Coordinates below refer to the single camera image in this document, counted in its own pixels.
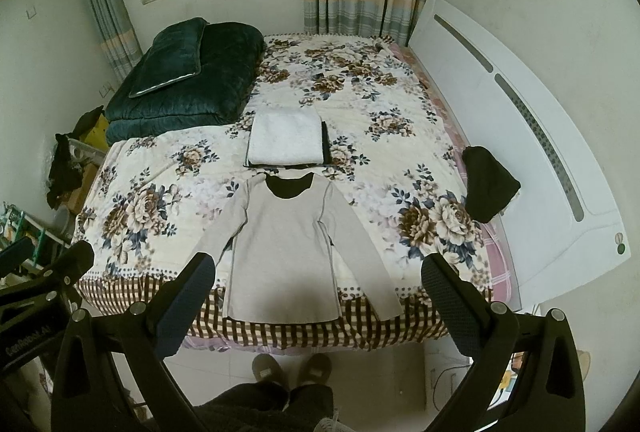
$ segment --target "white folded cloth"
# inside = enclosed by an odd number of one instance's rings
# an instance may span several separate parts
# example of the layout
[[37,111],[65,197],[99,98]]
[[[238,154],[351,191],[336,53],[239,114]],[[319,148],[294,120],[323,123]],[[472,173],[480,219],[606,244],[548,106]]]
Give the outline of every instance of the white folded cloth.
[[265,107],[255,113],[246,166],[323,161],[322,120],[313,107]]

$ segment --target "beige long-sleeve shirt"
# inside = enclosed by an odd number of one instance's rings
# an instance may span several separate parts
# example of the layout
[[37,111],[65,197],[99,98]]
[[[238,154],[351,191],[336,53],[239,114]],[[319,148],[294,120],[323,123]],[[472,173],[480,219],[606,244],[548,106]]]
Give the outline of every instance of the beige long-sleeve shirt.
[[322,176],[284,180],[259,174],[243,182],[193,253],[208,253],[218,262],[230,238],[233,260],[225,317],[272,324],[338,318],[331,243],[379,319],[402,312],[369,235],[342,194]]

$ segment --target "headboard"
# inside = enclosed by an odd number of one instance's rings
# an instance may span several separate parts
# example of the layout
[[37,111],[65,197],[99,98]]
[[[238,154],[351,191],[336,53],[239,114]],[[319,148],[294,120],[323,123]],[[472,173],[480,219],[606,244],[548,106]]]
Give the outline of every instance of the headboard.
[[468,142],[489,149],[522,184],[502,225],[524,309],[629,258],[622,219],[596,159],[516,55],[444,0],[427,0],[409,47]]

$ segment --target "wall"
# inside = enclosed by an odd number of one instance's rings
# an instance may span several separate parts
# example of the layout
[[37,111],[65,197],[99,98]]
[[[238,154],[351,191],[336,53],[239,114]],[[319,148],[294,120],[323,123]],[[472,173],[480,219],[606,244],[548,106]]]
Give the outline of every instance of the wall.
[[117,83],[98,44],[84,0],[0,0],[0,201],[45,222],[54,217],[44,185],[54,134]]
[[303,0],[124,0],[143,51],[159,31],[194,16],[245,22],[264,35],[304,31]]
[[622,213],[633,256],[545,305],[568,315],[590,351],[588,430],[618,405],[640,367],[640,6],[636,0],[446,0],[526,63],[574,120]]

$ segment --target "foot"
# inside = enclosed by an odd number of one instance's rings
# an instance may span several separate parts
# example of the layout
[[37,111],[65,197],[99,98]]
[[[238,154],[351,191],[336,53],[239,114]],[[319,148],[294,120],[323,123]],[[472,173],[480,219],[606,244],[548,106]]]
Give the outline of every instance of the foot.
[[256,382],[273,382],[289,391],[287,376],[270,354],[258,354],[251,364]]
[[331,360],[326,354],[314,354],[298,374],[298,386],[319,383],[326,385],[331,375]]

